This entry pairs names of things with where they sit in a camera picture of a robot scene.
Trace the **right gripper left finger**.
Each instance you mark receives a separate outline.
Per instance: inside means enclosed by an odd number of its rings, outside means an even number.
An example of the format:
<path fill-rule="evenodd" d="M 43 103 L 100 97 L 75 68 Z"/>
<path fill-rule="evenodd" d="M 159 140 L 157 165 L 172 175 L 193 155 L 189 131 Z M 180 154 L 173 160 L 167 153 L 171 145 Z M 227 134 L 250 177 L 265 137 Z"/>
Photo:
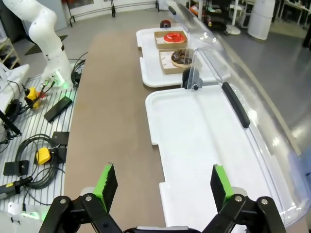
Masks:
<path fill-rule="evenodd" d="M 110 215 L 110 208 L 118 187 L 114 165 L 108 164 L 91 193 L 74 200 L 56 197 L 41 225 L 41 233 L 76 233 L 83 224 L 91 224 L 96 233 L 121 233 Z"/>

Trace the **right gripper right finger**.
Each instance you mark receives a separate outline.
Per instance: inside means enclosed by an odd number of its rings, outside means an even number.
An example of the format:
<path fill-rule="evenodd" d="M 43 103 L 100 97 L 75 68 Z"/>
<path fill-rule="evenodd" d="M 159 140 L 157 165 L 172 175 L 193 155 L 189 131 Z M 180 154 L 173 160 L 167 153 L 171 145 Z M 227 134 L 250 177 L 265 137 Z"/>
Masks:
<path fill-rule="evenodd" d="M 286 232 L 275 201 L 269 196 L 253 201 L 235 193 L 223 166 L 213 166 L 210 186 L 218 213 L 204 233 L 230 233 L 237 225 L 245 226 L 249 233 Z"/>

